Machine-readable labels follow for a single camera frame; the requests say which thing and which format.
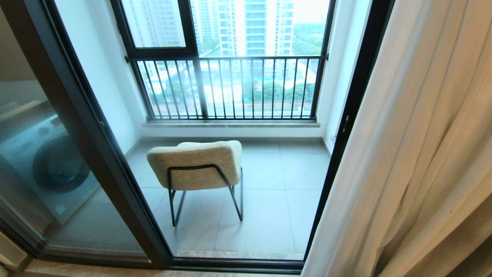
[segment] window sill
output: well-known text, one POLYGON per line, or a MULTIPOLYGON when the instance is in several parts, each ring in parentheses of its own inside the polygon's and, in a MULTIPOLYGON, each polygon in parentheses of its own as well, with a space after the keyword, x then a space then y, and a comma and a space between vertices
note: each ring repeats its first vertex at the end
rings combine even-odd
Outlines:
POLYGON ((306 120, 272 120, 261 121, 258 120, 193 120, 193 121, 172 121, 172 122, 156 122, 150 121, 143 124, 144 127, 151 128, 320 128, 320 124, 316 121, 306 120))

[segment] chair leg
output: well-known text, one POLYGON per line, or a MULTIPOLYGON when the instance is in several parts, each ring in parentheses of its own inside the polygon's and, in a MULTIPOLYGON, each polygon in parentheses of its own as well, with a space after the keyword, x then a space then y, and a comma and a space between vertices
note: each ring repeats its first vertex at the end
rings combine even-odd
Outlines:
POLYGON ((232 196, 232 201, 234 202, 234 206, 236 206, 236 211, 238 212, 239 220, 243 220, 243 168, 241 168, 241 211, 239 211, 238 203, 236 202, 236 197, 234 196, 234 186, 229 186, 229 192, 231 193, 232 196))
POLYGON ((181 207, 183 206, 183 201, 185 200, 186 191, 183 191, 183 195, 181 195, 180 205, 178 206, 178 213, 176 217, 174 216, 174 196, 176 195, 175 190, 168 189, 169 192, 169 204, 171 205, 171 219, 173 220, 173 226, 176 227, 178 224, 178 220, 180 219, 181 207))

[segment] washing machine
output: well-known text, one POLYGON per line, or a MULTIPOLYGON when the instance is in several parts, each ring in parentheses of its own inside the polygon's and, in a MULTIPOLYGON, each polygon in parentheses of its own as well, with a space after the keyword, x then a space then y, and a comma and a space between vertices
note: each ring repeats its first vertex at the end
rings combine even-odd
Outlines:
POLYGON ((57 115, 2 142, 0 155, 60 225, 99 186, 57 115))

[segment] chair backrest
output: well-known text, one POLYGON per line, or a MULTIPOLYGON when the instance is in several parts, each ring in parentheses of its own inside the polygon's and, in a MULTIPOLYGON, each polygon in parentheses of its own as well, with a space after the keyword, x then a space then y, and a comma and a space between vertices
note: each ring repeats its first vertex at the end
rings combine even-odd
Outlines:
MULTIPOLYGON (((155 147, 147 154, 147 160, 160 184, 169 187, 170 167, 196 167, 217 165, 231 185, 239 182, 234 153, 225 141, 197 143, 193 146, 155 147)), ((227 184, 215 168, 171 170, 171 189, 199 190, 226 187, 227 184)))

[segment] sliding glass door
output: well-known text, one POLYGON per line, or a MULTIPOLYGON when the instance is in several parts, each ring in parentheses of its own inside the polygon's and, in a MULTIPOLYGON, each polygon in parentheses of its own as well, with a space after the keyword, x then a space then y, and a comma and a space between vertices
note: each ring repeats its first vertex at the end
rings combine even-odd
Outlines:
POLYGON ((164 243, 70 49, 59 48, 50 7, 1 7, 12 64, 0 73, 0 229, 35 258, 165 268, 164 243))

